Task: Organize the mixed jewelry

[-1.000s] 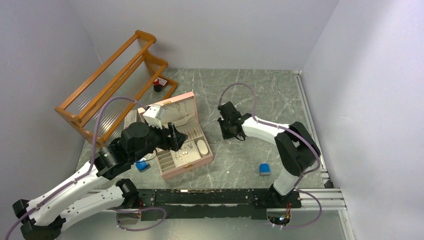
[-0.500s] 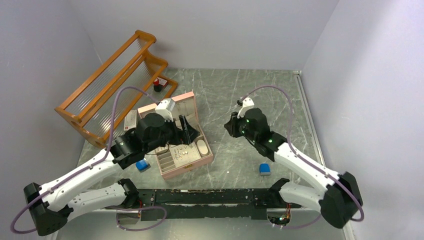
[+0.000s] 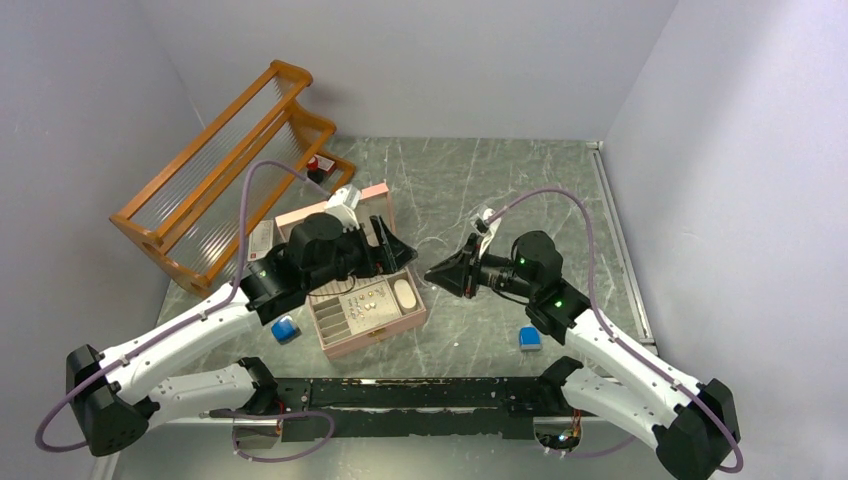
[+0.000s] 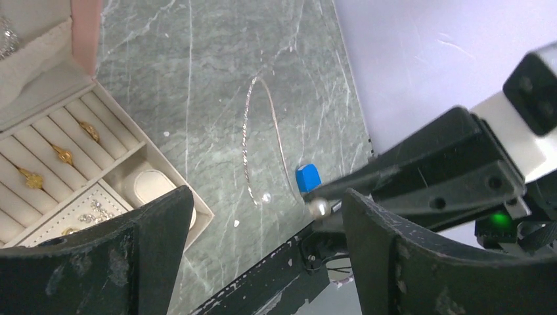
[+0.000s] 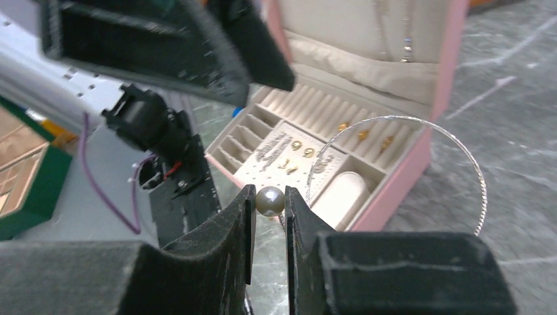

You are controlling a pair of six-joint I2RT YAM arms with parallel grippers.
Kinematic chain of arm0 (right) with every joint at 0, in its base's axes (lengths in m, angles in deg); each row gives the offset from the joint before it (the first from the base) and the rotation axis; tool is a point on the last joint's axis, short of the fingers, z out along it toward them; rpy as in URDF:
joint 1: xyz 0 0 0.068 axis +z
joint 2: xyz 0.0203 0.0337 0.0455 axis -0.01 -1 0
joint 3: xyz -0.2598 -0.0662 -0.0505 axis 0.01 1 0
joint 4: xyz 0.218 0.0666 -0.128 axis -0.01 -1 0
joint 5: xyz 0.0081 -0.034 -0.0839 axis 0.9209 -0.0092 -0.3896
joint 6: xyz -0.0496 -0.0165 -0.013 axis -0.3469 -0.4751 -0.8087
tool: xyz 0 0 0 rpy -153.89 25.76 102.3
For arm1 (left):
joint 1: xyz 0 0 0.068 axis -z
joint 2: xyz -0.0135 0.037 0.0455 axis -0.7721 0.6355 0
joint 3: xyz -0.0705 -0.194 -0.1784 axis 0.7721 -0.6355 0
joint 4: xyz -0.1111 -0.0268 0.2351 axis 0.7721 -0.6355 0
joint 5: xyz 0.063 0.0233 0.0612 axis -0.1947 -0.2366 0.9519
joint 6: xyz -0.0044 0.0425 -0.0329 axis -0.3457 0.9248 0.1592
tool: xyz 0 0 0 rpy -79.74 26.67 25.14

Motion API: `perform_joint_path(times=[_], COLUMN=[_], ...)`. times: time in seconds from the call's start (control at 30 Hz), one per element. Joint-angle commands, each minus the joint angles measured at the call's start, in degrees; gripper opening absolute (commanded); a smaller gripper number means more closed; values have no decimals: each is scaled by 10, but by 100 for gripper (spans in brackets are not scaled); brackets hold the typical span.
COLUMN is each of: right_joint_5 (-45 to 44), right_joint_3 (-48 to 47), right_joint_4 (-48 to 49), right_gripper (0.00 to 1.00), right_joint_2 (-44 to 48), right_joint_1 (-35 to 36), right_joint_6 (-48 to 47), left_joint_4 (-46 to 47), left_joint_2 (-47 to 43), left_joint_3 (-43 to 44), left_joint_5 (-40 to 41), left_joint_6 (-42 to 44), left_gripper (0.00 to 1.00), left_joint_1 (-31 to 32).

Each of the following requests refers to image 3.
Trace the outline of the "silver pearl bangle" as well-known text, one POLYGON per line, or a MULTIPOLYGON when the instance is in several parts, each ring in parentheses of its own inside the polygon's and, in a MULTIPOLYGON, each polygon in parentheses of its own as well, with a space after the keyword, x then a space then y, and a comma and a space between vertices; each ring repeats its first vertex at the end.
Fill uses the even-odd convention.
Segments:
POLYGON ((414 248, 418 256, 413 262, 413 274, 416 282, 420 285, 429 285, 429 282, 424 279, 429 268, 446 259, 458 249, 454 243, 446 242, 439 236, 427 236, 419 240, 414 248))

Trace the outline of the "pink jewelry box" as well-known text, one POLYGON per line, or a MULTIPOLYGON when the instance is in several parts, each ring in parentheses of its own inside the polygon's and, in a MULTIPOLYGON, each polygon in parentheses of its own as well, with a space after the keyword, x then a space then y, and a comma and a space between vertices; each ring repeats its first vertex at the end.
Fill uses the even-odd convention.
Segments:
MULTIPOLYGON (((388 185, 372 185, 361 192, 362 198, 355 209, 358 220, 371 230, 368 217, 381 216, 394 233, 394 209, 388 185)), ((326 201, 319 201, 277 216, 274 222, 282 240, 289 240, 293 228, 308 215, 322 212, 325 204, 326 201)), ((412 278, 411 265, 393 274, 332 281, 310 292, 306 308, 321 349, 331 360, 423 326, 428 317, 412 278), (393 283, 401 278, 411 284, 418 301, 416 309, 407 313, 400 310, 393 291, 393 283)))

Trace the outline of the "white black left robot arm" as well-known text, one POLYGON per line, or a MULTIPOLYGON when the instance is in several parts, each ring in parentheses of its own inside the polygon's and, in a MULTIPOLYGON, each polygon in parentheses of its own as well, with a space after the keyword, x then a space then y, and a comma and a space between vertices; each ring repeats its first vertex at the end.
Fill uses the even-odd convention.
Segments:
POLYGON ((277 384, 254 357, 203 374, 175 373, 223 342, 301 307, 328 283, 395 273, 417 258, 382 217, 372 215, 369 221, 374 244, 363 226, 346 228, 331 214, 311 214, 286 242, 247 263, 238 283, 134 340, 103 351, 85 344, 69 353, 66 389, 84 446, 102 457, 183 414, 271 411, 277 384))

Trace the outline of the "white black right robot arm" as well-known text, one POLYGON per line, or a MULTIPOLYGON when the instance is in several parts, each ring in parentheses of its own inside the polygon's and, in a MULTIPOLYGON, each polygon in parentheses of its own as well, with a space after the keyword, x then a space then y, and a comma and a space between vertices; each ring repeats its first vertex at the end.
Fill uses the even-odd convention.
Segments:
POLYGON ((720 470, 741 439, 727 385, 671 366, 595 312, 589 298, 563 279, 563 258, 548 234, 521 235, 509 257, 486 253, 483 244, 470 235, 461 250, 426 271, 426 281, 457 297, 472 298, 486 287, 525 298, 525 313, 540 333, 607 374, 566 358, 564 373, 539 389, 548 412, 572 407, 607 420, 652 448, 676 479, 708 479, 720 470))

